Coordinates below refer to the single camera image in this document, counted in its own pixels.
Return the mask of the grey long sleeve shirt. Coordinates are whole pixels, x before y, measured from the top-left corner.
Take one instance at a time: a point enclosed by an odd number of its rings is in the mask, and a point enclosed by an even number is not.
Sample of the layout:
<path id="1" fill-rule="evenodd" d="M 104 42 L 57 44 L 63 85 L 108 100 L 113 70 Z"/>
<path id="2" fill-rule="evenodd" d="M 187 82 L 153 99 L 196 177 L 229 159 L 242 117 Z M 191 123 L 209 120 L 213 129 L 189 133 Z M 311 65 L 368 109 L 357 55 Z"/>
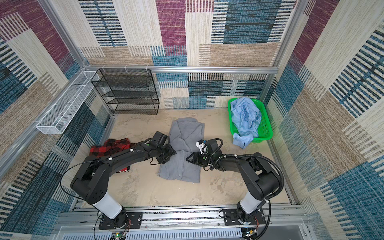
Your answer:
<path id="1" fill-rule="evenodd" d="M 205 124 L 194 118 L 174 120 L 170 129 L 170 145 L 176 154 L 160 166 L 158 176 L 166 180 L 200 182 L 201 167 L 187 162 L 187 157 L 199 151 L 196 143 L 204 138 Z"/>

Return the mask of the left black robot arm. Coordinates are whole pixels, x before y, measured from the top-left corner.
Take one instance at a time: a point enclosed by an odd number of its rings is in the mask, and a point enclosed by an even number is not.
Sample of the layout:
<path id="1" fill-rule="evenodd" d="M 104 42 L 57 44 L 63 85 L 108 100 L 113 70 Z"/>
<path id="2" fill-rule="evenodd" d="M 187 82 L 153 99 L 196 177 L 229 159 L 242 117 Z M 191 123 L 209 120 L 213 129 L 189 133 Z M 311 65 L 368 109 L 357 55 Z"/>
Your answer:
<path id="1" fill-rule="evenodd" d="M 71 189 L 110 219 L 115 229 L 122 229 L 128 225 L 129 217 L 125 208 L 108 193 L 110 177 L 125 167 L 151 158 L 165 164 L 176 154 L 170 144 L 149 141 L 139 142 L 128 150 L 110 156 L 89 156 L 75 174 Z"/>

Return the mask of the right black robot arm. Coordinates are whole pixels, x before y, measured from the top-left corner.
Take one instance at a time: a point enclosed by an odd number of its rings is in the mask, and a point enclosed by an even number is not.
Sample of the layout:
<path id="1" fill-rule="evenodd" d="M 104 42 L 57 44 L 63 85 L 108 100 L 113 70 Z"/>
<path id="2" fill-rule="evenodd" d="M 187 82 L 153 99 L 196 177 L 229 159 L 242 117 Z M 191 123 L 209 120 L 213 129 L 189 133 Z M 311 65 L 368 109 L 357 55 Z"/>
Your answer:
<path id="1" fill-rule="evenodd" d="M 237 215 L 241 224 L 254 219 L 263 205 L 270 203 L 284 188 L 284 176 L 275 162 L 260 153 L 245 155 L 202 155 L 192 153 L 186 161 L 210 170 L 240 173 L 245 186 L 246 196 L 237 204 Z"/>

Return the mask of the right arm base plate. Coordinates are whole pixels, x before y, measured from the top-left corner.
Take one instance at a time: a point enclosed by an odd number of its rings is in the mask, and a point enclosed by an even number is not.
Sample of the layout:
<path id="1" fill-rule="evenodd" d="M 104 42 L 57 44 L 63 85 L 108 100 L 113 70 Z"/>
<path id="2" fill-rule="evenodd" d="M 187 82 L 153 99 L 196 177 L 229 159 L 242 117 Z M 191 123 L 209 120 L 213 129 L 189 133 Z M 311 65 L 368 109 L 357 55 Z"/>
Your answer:
<path id="1" fill-rule="evenodd" d="M 219 211 L 219 216 L 224 219 L 226 226 L 264 225 L 267 223 L 266 215 L 262 210 L 247 214 L 240 209 L 222 209 Z"/>

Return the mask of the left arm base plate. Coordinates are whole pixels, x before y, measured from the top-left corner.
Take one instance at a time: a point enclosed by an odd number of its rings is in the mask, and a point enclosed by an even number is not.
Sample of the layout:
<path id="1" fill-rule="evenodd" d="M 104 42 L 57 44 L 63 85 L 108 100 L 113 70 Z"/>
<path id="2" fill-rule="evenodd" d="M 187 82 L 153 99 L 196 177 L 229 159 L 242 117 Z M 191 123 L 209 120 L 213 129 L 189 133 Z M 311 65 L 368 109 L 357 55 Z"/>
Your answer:
<path id="1" fill-rule="evenodd" d="M 99 230 L 127 230 L 139 229 L 143 219 L 143 212 L 123 212 L 116 218 L 110 219 L 102 214 Z"/>

